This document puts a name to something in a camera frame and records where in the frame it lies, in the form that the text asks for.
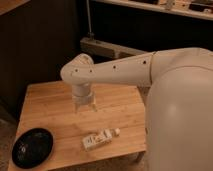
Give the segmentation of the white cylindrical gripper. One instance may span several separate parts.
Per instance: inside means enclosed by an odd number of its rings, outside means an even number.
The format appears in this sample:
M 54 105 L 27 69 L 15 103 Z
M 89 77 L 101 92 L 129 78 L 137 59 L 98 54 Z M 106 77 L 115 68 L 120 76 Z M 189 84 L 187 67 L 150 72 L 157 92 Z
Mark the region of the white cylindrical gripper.
M 78 113 L 79 106 L 81 105 L 89 105 L 93 111 L 97 112 L 96 104 L 94 104 L 94 92 L 91 89 L 91 85 L 89 83 L 73 85 L 72 86 L 72 98 L 75 106 L 75 113 Z

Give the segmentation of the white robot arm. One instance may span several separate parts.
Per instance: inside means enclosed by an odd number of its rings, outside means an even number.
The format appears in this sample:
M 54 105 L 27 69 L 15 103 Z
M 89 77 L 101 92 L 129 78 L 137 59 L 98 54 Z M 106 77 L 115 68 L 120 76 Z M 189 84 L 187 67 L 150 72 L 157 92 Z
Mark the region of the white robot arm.
M 99 64 L 80 54 L 60 75 L 77 104 L 93 99 L 93 83 L 147 87 L 149 171 L 213 171 L 213 51 L 170 49 Z

